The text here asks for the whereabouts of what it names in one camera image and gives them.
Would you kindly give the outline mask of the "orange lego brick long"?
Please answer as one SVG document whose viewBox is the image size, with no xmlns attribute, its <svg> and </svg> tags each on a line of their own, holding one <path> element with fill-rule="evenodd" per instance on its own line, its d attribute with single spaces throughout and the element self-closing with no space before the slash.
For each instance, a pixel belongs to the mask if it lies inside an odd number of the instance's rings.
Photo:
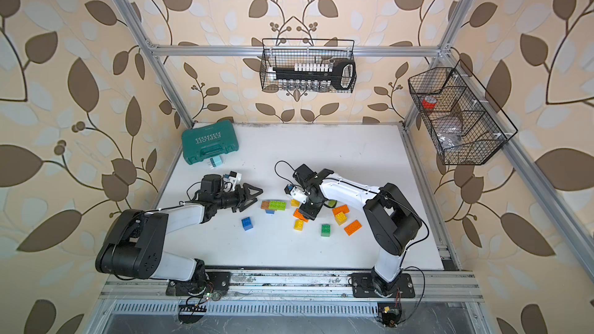
<svg viewBox="0 0 594 334">
<path fill-rule="evenodd" d="M 293 216 L 294 216 L 295 218 L 298 218 L 298 219 L 302 220 L 302 221 L 303 221 L 303 222 L 305 222 L 305 223 L 307 223 L 307 222 L 309 221 L 308 219 L 306 219 L 306 218 L 305 218 L 305 217 L 304 217 L 304 216 L 303 216 L 303 215 L 300 213 L 300 210 L 299 210 L 299 209 L 296 209 L 296 210 L 295 210 L 295 212 L 294 212 Z"/>
</svg>

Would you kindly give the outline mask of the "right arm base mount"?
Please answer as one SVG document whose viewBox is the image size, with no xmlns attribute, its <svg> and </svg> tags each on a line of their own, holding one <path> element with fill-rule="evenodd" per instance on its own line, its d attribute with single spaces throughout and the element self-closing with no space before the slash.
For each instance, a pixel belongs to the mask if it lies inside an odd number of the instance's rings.
<svg viewBox="0 0 594 334">
<path fill-rule="evenodd" d="M 355 298 L 414 298 L 411 275 L 400 273 L 395 280 L 386 282 L 374 272 L 353 273 L 349 283 Z"/>
</svg>

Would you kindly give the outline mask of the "lime green lego brick long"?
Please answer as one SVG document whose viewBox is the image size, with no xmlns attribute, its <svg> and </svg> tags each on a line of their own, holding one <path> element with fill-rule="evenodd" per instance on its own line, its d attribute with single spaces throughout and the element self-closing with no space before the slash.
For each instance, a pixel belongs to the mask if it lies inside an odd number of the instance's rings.
<svg viewBox="0 0 594 334">
<path fill-rule="evenodd" d="M 285 201 L 271 200 L 269 201 L 269 210 L 283 211 L 286 210 L 287 203 Z"/>
</svg>

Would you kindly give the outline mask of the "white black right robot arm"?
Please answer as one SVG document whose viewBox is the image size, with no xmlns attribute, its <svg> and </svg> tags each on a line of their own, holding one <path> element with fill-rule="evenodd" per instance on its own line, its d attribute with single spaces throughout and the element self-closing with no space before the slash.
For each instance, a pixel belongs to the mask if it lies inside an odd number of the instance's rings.
<svg viewBox="0 0 594 334">
<path fill-rule="evenodd" d="M 380 247 L 372 275 L 377 282 L 392 285 L 402 272 L 407 247 L 424 225 L 401 190 L 392 183 L 368 186 L 328 169 L 315 173 L 305 166 L 293 178 L 299 186 L 293 189 L 291 197 L 301 203 L 299 211 L 308 220 L 315 220 L 328 200 L 363 212 Z"/>
</svg>

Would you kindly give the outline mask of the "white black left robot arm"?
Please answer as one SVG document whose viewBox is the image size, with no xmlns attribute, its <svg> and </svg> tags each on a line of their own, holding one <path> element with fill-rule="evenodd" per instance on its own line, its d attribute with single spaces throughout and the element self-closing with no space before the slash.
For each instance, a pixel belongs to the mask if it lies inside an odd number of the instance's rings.
<svg viewBox="0 0 594 334">
<path fill-rule="evenodd" d="M 199 261 L 164 251 L 166 236 L 204 224 L 219 210 L 242 212 L 263 189 L 250 184 L 224 189 L 221 176 L 206 176 L 188 201 L 157 210 L 126 210 L 111 225 L 95 260 L 97 272 L 122 280 L 192 281 Z"/>
</svg>

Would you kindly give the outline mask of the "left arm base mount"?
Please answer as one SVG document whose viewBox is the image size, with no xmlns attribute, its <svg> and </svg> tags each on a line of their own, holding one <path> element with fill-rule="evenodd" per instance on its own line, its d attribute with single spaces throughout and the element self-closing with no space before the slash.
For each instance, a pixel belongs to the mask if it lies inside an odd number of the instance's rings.
<svg viewBox="0 0 594 334">
<path fill-rule="evenodd" d="M 230 288 L 230 272 L 197 272 L 190 281 L 169 281 L 167 296 L 219 300 Z"/>
</svg>

